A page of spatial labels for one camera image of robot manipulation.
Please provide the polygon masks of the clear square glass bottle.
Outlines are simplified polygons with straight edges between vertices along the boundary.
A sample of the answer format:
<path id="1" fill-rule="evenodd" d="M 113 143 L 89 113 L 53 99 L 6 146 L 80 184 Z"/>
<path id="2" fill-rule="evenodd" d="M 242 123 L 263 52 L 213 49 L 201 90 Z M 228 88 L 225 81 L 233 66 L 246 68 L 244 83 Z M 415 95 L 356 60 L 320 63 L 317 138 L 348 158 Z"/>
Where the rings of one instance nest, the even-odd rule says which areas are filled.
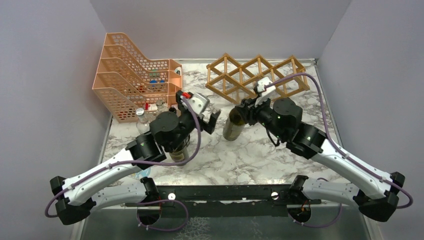
<path id="1" fill-rule="evenodd" d="M 257 87 L 255 89 L 257 97 L 255 99 L 254 105 L 255 106 L 261 105 L 262 102 L 268 100 L 271 97 L 272 93 L 275 91 L 275 89 L 276 89 L 275 86 L 268 87 L 267 89 L 265 88 L 260 89 L 259 87 Z"/>

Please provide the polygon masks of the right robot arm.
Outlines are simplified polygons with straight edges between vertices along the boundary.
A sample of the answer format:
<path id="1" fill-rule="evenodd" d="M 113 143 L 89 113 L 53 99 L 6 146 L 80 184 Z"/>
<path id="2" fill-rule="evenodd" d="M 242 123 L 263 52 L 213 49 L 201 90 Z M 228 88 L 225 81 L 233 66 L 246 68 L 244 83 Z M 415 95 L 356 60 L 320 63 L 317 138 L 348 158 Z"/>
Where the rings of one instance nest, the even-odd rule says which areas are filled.
<path id="1" fill-rule="evenodd" d="M 363 215 L 378 222 L 388 221 L 396 211 L 405 176 L 383 172 L 349 154 L 325 132 L 302 122 L 303 110 L 290 98 L 274 103 L 268 99 L 258 105 L 255 99 L 243 99 L 235 109 L 246 124 L 261 124 L 292 153 L 320 163 L 349 180 L 349 183 L 335 183 L 298 175 L 288 190 L 292 202 L 341 203 L 357 207 Z"/>

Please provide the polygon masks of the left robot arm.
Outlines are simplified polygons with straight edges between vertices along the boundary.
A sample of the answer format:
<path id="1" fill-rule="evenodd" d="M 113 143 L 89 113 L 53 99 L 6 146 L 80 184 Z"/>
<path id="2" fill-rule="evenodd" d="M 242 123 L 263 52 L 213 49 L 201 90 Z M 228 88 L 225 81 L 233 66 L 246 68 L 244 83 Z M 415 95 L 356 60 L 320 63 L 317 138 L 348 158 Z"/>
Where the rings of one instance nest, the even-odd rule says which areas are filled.
<path id="1" fill-rule="evenodd" d="M 172 111 L 160 113 L 147 131 L 109 160 L 73 177 L 53 177 L 49 183 L 54 197 L 45 209 L 45 216 L 59 218 L 66 226 L 84 220 L 94 211 L 118 204 L 156 204 L 159 194 L 150 177 L 129 185 L 112 186 L 112 183 L 152 166 L 179 166 L 192 160 L 199 146 L 181 161 L 165 161 L 167 153 L 186 145 L 192 131 L 198 136 L 202 131 L 212 134 L 220 114 L 220 111 L 212 113 L 209 122 L 205 122 L 201 113 L 186 108 L 181 115 Z"/>

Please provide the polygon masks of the green wine bottle back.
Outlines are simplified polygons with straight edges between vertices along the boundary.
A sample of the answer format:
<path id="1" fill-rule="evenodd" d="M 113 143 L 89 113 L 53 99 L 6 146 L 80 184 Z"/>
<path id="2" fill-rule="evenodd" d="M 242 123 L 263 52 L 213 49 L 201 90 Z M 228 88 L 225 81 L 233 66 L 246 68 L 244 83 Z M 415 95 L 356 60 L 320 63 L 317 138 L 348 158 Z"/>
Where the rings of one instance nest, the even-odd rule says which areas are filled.
<path id="1" fill-rule="evenodd" d="M 233 108 L 226 119 L 225 126 L 222 131 L 222 136 L 227 141 L 235 141 L 242 133 L 246 123 L 242 119 L 240 112 Z"/>

